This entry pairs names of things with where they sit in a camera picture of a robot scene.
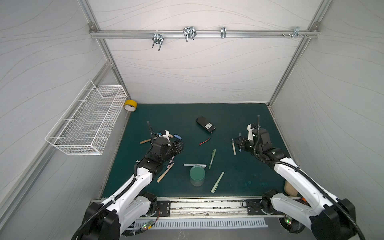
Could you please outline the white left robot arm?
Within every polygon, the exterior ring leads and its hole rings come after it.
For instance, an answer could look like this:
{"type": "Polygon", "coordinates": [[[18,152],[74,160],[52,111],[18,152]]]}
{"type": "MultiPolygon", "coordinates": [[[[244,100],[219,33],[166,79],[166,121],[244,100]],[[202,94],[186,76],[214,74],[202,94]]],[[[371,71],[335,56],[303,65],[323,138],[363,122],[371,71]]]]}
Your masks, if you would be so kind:
{"type": "Polygon", "coordinates": [[[157,213],[157,197],[144,192],[165,164],[184,150],[184,142],[171,138],[169,131],[160,135],[150,128],[151,147],[134,165],[133,175],[101,203],[91,203],[73,240],[118,240],[126,229],[143,215],[157,213]]]}

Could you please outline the beige fountain pen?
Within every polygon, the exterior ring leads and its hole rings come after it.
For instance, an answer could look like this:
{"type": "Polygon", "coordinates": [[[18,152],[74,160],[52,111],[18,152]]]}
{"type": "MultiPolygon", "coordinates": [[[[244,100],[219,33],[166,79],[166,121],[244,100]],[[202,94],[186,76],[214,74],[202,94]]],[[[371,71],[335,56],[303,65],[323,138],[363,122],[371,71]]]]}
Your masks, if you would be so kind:
{"type": "Polygon", "coordinates": [[[234,155],[236,156],[237,152],[236,152],[235,141],[234,141],[234,139],[231,139],[231,141],[232,141],[233,153],[234,153],[234,155]]]}

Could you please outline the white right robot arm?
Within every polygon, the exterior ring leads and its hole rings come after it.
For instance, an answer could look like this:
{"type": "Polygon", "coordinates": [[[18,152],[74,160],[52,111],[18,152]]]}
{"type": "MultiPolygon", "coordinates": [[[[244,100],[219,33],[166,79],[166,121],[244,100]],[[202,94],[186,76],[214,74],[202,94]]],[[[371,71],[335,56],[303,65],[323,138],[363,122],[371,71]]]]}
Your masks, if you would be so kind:
{"type": "Polygon", "coordinates": [[[234,145],[274,170],[305,199],[304,203],[299,202],[270,190],[259,203],[264,214],[280,212],[285,215],[287,225],[295,220],[311,230],[318,240],[349,240],[354,236],[365,239],[351,201],[336,197],[316,183],[282,149],[273,146],[269,132],[259,123],[248,125],[247,131],[246,136],[233,140],[234,145]]]}

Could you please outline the dark green pen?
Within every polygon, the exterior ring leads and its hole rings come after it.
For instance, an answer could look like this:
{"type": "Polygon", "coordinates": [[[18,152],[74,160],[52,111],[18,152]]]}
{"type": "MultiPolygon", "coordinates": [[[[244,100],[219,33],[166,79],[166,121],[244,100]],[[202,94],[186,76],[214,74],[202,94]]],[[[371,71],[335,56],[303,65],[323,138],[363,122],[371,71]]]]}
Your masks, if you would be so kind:
{"type": "Polygon", "coordinates": [[[214,161],[214,158],[215,158],[215,155],[216,155],[216,149],[213,149],[212,151],[212,155],[211,155],[211,161],[210,161],[210,164],[209,164],[209,169],[211,169],[212,167],[212,164],[213,164],[213,161],[214,161]]]}

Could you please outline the pale blue white pen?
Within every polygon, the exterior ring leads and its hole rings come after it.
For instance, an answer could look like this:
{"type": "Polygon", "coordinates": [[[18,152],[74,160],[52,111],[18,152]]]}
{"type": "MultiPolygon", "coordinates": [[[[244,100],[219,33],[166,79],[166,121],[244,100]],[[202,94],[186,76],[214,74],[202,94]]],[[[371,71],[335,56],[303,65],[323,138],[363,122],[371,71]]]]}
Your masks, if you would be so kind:
{"type": "Polygon", "coordinates": [[[206,168],[207,165],[205,164],[184,164],[184,167],[195,167],[195,166],[199,166],[199,167],[202,167],[202,168],[206,168]]]}

